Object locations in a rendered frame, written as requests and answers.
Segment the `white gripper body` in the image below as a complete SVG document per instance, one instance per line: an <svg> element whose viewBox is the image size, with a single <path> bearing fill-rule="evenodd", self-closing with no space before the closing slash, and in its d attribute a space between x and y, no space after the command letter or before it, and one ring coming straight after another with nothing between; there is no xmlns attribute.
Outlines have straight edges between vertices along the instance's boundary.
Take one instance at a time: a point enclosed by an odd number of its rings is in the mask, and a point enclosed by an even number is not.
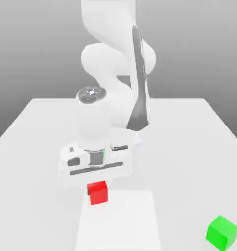
<svg viewBox="0 0 237 251"><path fill-rule="evenodd" d="M110 181L129 176L132 172L132 159L112 159L110 162L91 165L90 157L74 157L59 161L59 182L63 188L86 188L88 184Z"/></svg>

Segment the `small red cube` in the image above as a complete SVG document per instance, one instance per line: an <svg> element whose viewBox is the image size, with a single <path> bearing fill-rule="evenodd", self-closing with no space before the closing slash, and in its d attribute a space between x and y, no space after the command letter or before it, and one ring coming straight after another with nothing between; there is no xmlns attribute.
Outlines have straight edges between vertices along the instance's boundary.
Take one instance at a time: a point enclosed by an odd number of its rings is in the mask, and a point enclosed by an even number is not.
<svg viewBox="0 0 237 251"><path fill-rule="evenodd" d="M105 181L88 184L87 192L91 205L108 202L108 186Z"/></svg>

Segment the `small green cube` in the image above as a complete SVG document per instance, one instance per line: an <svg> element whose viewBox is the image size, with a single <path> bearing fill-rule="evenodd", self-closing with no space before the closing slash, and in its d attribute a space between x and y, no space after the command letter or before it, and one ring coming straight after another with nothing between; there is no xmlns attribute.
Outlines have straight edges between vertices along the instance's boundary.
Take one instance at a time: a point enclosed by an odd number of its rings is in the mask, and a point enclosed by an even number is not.
<svg viewBox="0 0 237 251"><path fill-rule="evenodd" d="M237 225L221 215L208 225L206 240L220 251L227 251L236 237Z"/></svg>

